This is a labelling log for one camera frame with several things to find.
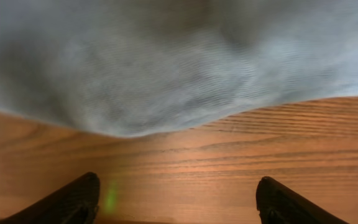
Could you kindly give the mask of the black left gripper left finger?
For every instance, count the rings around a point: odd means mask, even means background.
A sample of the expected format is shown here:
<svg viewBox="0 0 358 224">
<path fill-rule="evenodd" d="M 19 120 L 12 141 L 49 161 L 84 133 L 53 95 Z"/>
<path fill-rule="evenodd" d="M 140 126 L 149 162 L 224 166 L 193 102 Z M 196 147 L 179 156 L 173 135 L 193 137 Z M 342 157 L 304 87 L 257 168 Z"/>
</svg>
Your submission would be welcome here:
<svg viewBox="0 0 358 224">
<path fill-rule="evenodd" d="M 99 195 L 99 177 L 88 172 L 0 224 L 93 224 Z"/>
</svg>

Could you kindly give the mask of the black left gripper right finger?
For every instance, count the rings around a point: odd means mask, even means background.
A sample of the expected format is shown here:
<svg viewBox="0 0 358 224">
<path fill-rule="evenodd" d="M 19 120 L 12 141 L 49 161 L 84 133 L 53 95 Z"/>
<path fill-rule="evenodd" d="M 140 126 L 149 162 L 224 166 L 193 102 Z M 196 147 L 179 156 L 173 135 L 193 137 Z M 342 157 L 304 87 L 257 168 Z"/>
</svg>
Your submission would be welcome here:
<svg viewBox="0 0 358 224">
<path fill-rule="evenodd" d="M 262 224 L 347 224 L 268 176 L 259 181 L 255 197 Z"/>
</svg>

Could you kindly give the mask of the light blue printed t-shirt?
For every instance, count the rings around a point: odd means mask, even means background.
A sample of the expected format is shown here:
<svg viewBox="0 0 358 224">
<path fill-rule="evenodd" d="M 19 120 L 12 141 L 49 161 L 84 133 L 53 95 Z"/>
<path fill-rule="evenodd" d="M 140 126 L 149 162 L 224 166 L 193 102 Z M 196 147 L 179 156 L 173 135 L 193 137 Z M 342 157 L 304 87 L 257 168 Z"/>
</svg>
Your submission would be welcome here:
<svg viewBox="0 0 358 224">
<path fill-rule="evenodd" d="M 358 0 L 0 1 L 0 112 L 117 137 L 358 96 Z"/>
</svg>

